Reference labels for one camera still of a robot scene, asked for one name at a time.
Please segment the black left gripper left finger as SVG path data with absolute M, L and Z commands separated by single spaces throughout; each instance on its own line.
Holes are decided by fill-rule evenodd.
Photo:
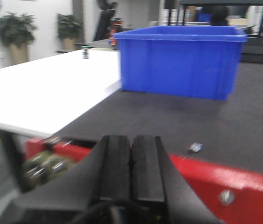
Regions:
M 64 174 L 15 198 L 0 224 L 68 224 L 98 202 L 128 200 L 129 153 L 126 136 L 105 135 Z

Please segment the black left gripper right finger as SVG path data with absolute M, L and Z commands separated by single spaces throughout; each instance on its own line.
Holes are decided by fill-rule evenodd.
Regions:
M 160 137 L 138 135 L 132 144 L 133 198 L 168 224 L 221 224 L 177 170 Z

